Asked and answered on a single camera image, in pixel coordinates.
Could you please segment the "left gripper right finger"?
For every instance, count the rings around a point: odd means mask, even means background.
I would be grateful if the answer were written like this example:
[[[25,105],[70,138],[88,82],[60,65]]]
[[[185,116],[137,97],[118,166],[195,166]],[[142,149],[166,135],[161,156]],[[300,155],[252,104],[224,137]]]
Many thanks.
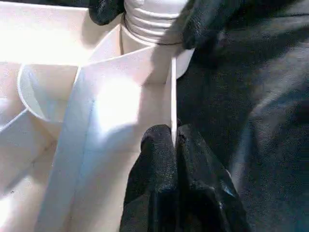
[[[227,169],[190,124],[178,128],[180,227],[184,232],[249,232]]]

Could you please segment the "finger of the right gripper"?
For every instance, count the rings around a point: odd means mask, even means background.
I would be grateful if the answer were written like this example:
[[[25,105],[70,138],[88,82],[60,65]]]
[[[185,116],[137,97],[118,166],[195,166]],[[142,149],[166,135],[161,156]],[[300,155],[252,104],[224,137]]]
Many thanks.
[[[124,0],[90,0],[89,16],[97,25],[107,25],[125,11]]]
[[[183,47],[196,48],[220,33],[249,0],[195,0],[182,31]]]

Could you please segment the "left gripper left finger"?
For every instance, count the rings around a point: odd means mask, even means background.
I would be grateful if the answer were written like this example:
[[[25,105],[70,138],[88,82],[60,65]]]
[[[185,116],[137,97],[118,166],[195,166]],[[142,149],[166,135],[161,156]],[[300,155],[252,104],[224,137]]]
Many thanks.
[[[167,125],[150,127],[127,181],[121,232],[173,232],[178,210],[175,150]]]

